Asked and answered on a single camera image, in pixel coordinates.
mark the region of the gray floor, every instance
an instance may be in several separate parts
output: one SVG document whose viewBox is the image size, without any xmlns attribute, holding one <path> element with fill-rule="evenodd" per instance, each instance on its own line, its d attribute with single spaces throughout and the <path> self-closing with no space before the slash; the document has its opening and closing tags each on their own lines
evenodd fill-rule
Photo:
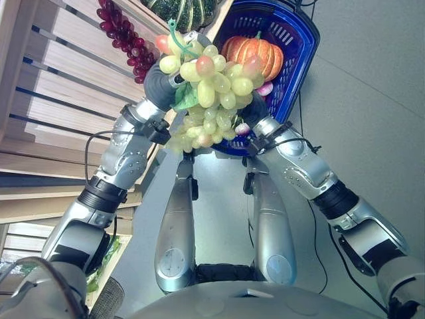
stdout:
<svg viewBox="0 0 425 319">
<path fill-rule="evenodd" d="M 314 21 L 321 44 L 301 90 L 304 133 L 353 191 L 406 237 L 424 259 L 424 21 L 422 0 L 319 0 Z M 291 121 L 299 127 L 298 104 Z M 118 313 L 127 316 L 160 298 L 153 256 L 178 158 L 169 154 L 145 194 L 134 237 L 113 276 L 126 291 Z M 196 158 L 194 203 L 198 263 L 252 260 L 239 160 Z M 290 187 L 281 189 L 296 246 L 296 286 L 318 291 L 323 271 L 313 249 L 313 217 Z M 324 219 L 317 214 L 317 248 L 329 283 L 325 295 L 383 317 L 347 278 Z M 355 278 L 377 296 L 372 278 Z"/>
</svg>

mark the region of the red grape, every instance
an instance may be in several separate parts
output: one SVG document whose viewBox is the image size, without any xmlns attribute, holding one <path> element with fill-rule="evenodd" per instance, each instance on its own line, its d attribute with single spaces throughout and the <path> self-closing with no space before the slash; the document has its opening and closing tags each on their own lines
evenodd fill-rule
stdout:
<svg viewBox="0 0 425 319">
<path fill-rule="evenodd" d="M 120 48 L 120 47 L 122 46 L 122 42 L 121 42 L 121 41 L 119 41 L 119 40 L 113 40 L 113 41 L 112 41 L 112 46 L 113 46 L 115 49 L 118 49 L 118 48 Z"/>
<path fill-rule="evenodd" d="M 116 32 L 115 31 L 110 31 L 106 33 L 106 36 L 110 39 L 114 39 L 116 36 Z"/>
<path fill-rule="evenodd" d="M 105 32 L 111 32 L 115 29 L 114 25 L 109 21 L 104 21 L 104 22 L 100 23 L 100 28 L 101 28 L 101 30 L 103 30 Z"/>
<path fill-rule="evenodd" d="M 99 8 L 96 10 L 96 13 L 98 14 L 98 17 L 101 18 L 102 20 L 109 21 L 111 19 L 111 16 L 109 15 L 108 12 L 106 12 L 105 9 Z"/>
<path fill-rule="evenodd" d="M 133 56 L 139 56 L 139 54 L 140 54 L 140 51 L 139 51 L 139 49 L 138 48 L 132 48 L 132 50 L 131 50 L 131 54 L 133 55 Z"/>
<path fill-rule="evenodd" d="M 143 81 L 145 80 L 145 76 L 137 76 L 134 78 L 134 82 L 137 84 L 143 84 Z"/>
<path fill-rule="evenodd" d="M 134 41 L 134 46 L 137 47 L 137 48 L 143 47 L 144 44 L 145 44 L 145 39 L 144 38 L 137 38 Z"/>
<path fill-rule="evenodd" d="M 135 60 L 135 58 L 129 58 L 127 60 L 127 64 L 130 66 L 135 66 L 135 64 L 137 63 L 137 61 Z"/>
</svg>

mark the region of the plastic basket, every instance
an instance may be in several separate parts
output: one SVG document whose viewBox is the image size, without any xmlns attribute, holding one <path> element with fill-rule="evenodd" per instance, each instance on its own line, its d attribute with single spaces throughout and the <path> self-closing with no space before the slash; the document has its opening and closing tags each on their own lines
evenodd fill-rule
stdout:
<svg viewBox="0 0 425 319">
<path fill-rule="evenodd" d="M 293 3 L 236 0 L 220 28 L 215 45 L 220 50 L 234 35 L 252 38 L 258 31 L 261 31 L 262 39 L 278 45 L 284 53 L 284 65 L 272 81 L 272 93 L 266 97 L 269 113 L 283 123 L 290 115 L 319 45 L 319 31 Z M 246 137 L 237 136 L 233 141 L 223 140 L 213 148 L 230 155 L 247 156 L 247 145 Z"/>
</svg>

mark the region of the squash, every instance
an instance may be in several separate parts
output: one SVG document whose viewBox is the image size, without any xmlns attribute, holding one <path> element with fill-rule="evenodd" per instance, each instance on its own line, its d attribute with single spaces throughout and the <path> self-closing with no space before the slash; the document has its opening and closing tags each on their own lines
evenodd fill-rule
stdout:
<svg viewBox="0 0 425 319">
<path fill-rule="evenodd" d="M 209 25 L 215 16 L 217 0 L 140 0 L 158 17 L 176 20 L 177 30 L 186 33 Z"/>
<path fill-rule="evenodd" d="M 252 39 L 237 35 L 231 37 L 227 39 L 221 50 L 221 55 L 227 61 L 234 61 L 239 64 L 243 64 L 247 58 L 255 54 L 261 60 L 261 74 L 264 76 L 264 82 L 277 77 L 284 64 L 284 53 L 277 45 L 260 39 L 260 32 Z"/>
</svg>

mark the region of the cable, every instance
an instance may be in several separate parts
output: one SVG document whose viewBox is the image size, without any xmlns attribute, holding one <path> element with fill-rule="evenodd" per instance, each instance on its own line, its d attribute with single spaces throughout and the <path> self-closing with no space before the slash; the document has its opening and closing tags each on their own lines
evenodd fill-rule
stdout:
<svg viewBox="0 0 425 319">
<path fill-rule="evenodd" d="M 70 315 L 72 318 L 86 318 L 86 314 L 84 313 L 84 310 L 81 309 L 79 303 L 77 303 L 73 292 L 71 291 L 71 288 L 69 287 L 69 284 L 65 280 L 65 278 L 60 274 L 48 261 L 44 260 L 40 257 L 26 257 L 21 258 L 15 261 L 13 264 L 11 264 L 5 272 L 3 272 L 0 276 L 0 283 L 3 282 L 3 280 L 6 278 L 6 276 L 16 267 L 19 265 L 23 265 L 25 263 L 33 263 L 38 266 L 40 266 L 42 269 L 44 269 L 50 277 L 55 281 L 55 283 L 58 285 L 60 293 L 65 298 L 65 301 L 68 305 L 67 309 L 70 312 Z"/>
<path fill-rule="evenodd" d="M 316 220 L 316 216 L 313 210 L 313 207 L 311 206 L 310 202 L 307 201 L 307 204 L 310 207 L 311 210 L 311 214 L 313 215 L 313 219 L 314 219 L 314 253 L 316 254 L 316 257 L 323 269 L 323 272 L 325 273 L 325 284 L 323 285 L 323 288 L 318 292 L 318 294 L 321 294 L 323 291 L 325 291 L 326 286 L 327 286 L 327 281 L 328 281 L 328 277 L 327 277 L 327 271 L 325 268 L 325 265 L 322 263 L 320 257 L 319 257 L 319 253 L 317 252 L 317 220 Z"/>
<path fill-rule="evenodd" d="M 350 269 L 348 268 L 347 262 L 344 259 L 344 256 L 342 254 L 342 252 L 339 250 L 339 247 L 337 245 L 337 243 L 335 242 L 335 239 L 333 238 L 332 235 L 332 228 L 330 225 L 327 226 L 328 230 L 329 230 L 329 236 L 331 237 L 332 243 L 335 246 L 335 249 L 338 252 L 338 255 L 341 257 L 341 260 L 343 261 L 344 264 L 344 268 L 345 271 L 348 274 L 348 277 L 350 277 L 351 281 L 354 282 L 354 284 L 361 290 L 363 291 L 363 293 L 368 296 L 383 312 L 385 312 L 386 314 L 388 314 L 388 310 L 378 301 L 374 298 L 374 296 L 372 296 L 366 289 L 363 288 L 363 286 L 361 286 L 355 279 L 354 277 L 351 275 Z"/>
</svg>

